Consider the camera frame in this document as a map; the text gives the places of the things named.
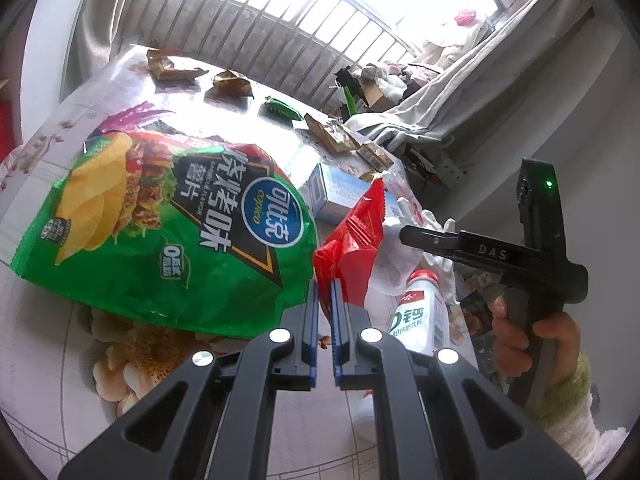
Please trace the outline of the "right hand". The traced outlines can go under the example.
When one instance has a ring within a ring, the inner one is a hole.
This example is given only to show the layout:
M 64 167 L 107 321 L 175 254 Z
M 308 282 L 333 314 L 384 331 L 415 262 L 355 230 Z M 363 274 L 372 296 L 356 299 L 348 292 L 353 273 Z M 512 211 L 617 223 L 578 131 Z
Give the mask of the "right hand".
M 520 377 L 533 365 L 526 353 L 529 338 L 524 330 L 508 320 L 508 306 L 503 297 L 498 297 L 490 307 L 492 330 L 496 335 L 494 353 L 498 371 L 506 377 Z M 580 329 L 565 312 L 556 312 L 533 325 L 534 335 L 556 343 L 553 370 L 547 382 L 550 389 L 564 382 L 577 368 Z

